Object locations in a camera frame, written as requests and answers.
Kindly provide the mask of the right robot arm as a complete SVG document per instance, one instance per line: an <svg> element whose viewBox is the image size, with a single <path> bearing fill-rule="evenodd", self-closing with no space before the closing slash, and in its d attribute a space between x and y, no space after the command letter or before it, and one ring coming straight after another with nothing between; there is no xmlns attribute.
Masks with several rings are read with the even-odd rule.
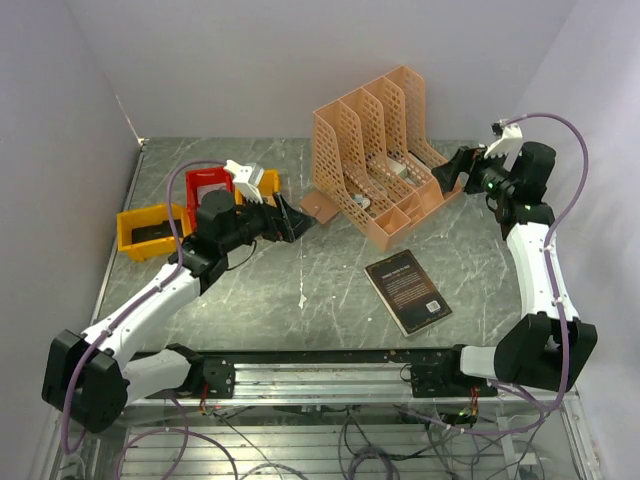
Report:
<svg viewBox="0 0 640 480"><path fill-rule="evenodd" d="M571 389L593 352L598 334L584 323L564 286L555 252L552 208L543 200L556 152L526 142L510 169L506 157L489 158L483 147L461 147L433 169L442 192L460 174L467 194L483 194L514 260L521 320L494 347L462 346L459 361L440 373L442 387L459 396L476 378L547 391Z"/></svg>

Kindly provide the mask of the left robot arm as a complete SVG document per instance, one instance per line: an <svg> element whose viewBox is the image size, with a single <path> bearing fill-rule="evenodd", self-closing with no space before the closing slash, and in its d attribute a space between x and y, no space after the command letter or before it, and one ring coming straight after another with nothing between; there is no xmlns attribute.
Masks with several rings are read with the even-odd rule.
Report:
<svg viewBox="0 0 640 480"><path fill-rule="evenodd" d="M111 426L129 404L171 390L192 397L205 382L204 358L179 344L136 359L146 338L196 300L229 269L228 255L262 238L293 243L311 228L311 216L280 193L274 202L238 205L226 190L207 193L195 230L141 291L80 334L65 330L51 343L42 398L65 423L91 433Z"/></svg>

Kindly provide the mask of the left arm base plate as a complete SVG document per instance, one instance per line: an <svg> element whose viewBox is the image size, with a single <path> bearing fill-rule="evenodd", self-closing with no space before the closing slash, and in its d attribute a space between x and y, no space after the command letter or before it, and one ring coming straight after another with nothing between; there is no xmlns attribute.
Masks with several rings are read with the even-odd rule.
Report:
<svg viewBox="0 0 640 480"><path fill-rule="evenodd" d="M207 398L230 399L233 396L236 371L225 358L193 351L178 343L167 349L181 355L189 370L182 383L174 389L179 394L202 394Z"/></svg>

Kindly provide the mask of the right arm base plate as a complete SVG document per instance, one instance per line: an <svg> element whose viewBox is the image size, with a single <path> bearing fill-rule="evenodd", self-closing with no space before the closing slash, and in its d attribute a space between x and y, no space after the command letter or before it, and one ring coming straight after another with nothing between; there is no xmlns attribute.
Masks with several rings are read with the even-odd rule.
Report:
<svg viewBox="0 0 640 480"><path fill-rule="evenodd" d="M460 368L462 346L410 349L400 357L401 379L410 385L414 398L496 397L497 389L485 379L465 375Z"/></svg>

